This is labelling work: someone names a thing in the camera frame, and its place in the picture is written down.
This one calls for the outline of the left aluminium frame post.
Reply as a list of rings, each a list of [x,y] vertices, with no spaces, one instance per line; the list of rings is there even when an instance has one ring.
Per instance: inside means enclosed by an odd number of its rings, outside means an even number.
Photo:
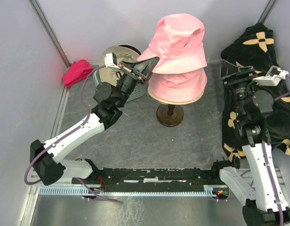
[[[39,19],[43,29],[45,30],[46,34],[48,35],[50,41],[52,42],[54,48],[56,49],[58,55],[60,56],[61,60],[63,61],[64,65],[69,68],[71,66],[71,62],[69,61],[68,57],[66,56],[58,37],[56,36],[53,28],[49,24],[49,21],[41,8],[40,3],[37,0],[28,0],[29,4],[31,5],[33,11],[35,12],[37,18]]]

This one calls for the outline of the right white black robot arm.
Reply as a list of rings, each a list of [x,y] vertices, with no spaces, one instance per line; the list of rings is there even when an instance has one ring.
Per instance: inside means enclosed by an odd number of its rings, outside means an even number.
[[[238,174],[236,168],[222,165],[211,171],[215,184],[223,182],[242,205],[243,218],[249,226],[283,226],[290,223],[290,207],[280,188],[272,159],[271,139],[266,118],[273,113],[274,98],[264,90],[253,91],[252,84],[277,86],[288,71],[271,66],[265,76],[258,76],[253,66],[239,67],[221,61],[220,79],[233,91],[236,140],[241,142],[249,163],[254,187]]]

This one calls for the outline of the right aluminium frame post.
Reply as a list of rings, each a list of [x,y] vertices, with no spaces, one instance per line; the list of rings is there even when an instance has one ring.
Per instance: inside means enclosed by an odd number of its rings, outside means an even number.
[[[263,9],[261,15],[259,16],[257,22],[258,23],[265,23],[269,15],[271,14],[273,8],[275,7],[278,0],[269,0]]]

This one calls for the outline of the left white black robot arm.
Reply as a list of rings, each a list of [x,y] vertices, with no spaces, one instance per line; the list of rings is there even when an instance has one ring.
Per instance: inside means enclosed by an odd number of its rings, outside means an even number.
[[[117,62],[114,53],[105,55],[104,67],[122,73],[114,86],[108,82],[101,82],[96,86],[93,96],[97,105],[86,108],[87,115],[77,124],[45,142],[35,140],[30,144],[30,165],[39,177],[38,182],[48,186],[61,178],[80,178],[93,184],[98,180],[98,171],[90,160],[72,161],[65,157],[80,144],[99,134],[121,117],[122,111],[129,96],[137,84],[145,84],[150,80],[153,69],[159,57],[143,61]]]

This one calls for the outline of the dark wooden hat stand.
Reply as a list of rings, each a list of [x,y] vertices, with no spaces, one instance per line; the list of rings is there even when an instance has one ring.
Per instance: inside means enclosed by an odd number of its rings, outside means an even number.
[[[156,111],[158,122],[166,127],[179,125],[184,118],[184,111],[180,105],[161,104]]]

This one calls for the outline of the peach bucket hat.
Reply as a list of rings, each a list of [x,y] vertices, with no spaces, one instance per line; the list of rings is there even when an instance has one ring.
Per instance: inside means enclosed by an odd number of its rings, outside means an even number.
[[[161,98],[161,97],[157,96],[156,94],[154,94],[154,92],[150,88],[147,89],[149,96],[152,97],[154,100],[157,100],[161,104],[170,104],[170,105],[187,105],[187,104],[194,103],[194,102],[198,101],[199,99],[201,99],[201,97],[204,94],[204,91],[205,90],[203,90],[199,96],[197,96],[193,99],[180,98],[180,97],[169,97],[169,98],[165,99],[165,98]]]

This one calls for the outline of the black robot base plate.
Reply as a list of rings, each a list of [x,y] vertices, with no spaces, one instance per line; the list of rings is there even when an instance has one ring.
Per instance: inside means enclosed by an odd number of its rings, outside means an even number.
[[[203,191],[203,186],[223,186],[210,169],[113,169],[96,170],[82,180],[104,192]]]

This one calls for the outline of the aluminium frame post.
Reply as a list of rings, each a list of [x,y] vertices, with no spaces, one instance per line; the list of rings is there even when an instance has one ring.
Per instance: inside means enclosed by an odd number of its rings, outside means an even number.
[[[56,49],[58,55],[60,56],[61,60],[63,61],[64,65],[69,68],[71,66],[71,62],[69,61],[68,57],[66,56],[58,37],[56,36],[53,28],[49,24],[49,21],[41,8],[40,3],[37,0],[28,0],[29,4],[31,5],[33,11],[35,12],[37,18],[39,19],[43,29],[45,30],[46,34],[48,35],[50,41],[52,42],[54,48]]]
[[[275,7],[278,0],[269,0],[263,9],[261,15],[259,16],[257,22],[258,23],[265,23],[269,15],[271,14],[273,8]]]

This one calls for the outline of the black floral blanket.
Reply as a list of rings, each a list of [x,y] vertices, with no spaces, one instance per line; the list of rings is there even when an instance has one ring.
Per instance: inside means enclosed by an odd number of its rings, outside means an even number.
[[[221,59],[238,67],[253,66],[258,76],[265,76],[271,66],[278,66],[274,48],[274,33],[262,23],[248,27],[231,45],[221,52]],[[272,148],[278,148],[290,156],[290,94],[285,81],[275,87],[250,86],[254,91],[265,90],[276,99],[273,114],[267,117],[267,128]],[[230,162],[245,158],[241,143],[234,138],[234,120],[237,112],[233,91],[224,88],[222,113],[222,148]]]

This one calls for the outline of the grey hat in basket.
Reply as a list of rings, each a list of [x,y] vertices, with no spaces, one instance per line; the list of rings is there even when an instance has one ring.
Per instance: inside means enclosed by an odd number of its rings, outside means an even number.
[[[117,62],[115,62],[115,60],[113,62],[116,66],[119,66],[119,62],[121,61],[135,62],[141,55],[141,52],[137,48],[128,44],[111,46],[104,51],[99,64],[99,66],[104,66],[104,68],[97,71],[98,84],[101,82],[107,82],[113,86],[116,86],[117,81],[121,78],[123,73],[115,67],[105,66],[105,57],[109,53],[113,53],[115,55]]]

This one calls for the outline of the teal plastic basket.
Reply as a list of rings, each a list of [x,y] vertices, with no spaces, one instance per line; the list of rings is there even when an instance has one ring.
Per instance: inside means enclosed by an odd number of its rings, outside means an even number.
[[[101,82],[108,82],[113,86],[117,85],[117,81],[121,78],[122,73],[119,71],[113,71],[109,68],[103,68],[93,73],[93,80],[95,86],[98,86]],[[148,85],[142,85],[138,83],[130,94],[127,101],[132,101],[145,95]]]

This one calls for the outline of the red cloth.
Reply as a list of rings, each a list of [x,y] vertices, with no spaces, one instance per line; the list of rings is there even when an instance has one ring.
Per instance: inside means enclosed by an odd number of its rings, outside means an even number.
[[[73,62],[65,75],[62,77],[62,82],[65,87],[69,88],[81,80],[86,79],[92,71],[93,68],[91,64],[84,59]]]

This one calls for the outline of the pink beige bucket hat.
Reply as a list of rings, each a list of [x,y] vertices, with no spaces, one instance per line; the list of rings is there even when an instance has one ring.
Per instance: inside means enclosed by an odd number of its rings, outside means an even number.
[[[203,38],[205,27],[201,20],[187,14],[171,14],[161,18],[148,48],[138,61],[159,57],[153,72],[180,74],[207,66]]]
[[[203,68],[180,74],[154,73],[148,88],[161,98],[180,97],[193,99],[199,96],[207,85],[207,76]]]

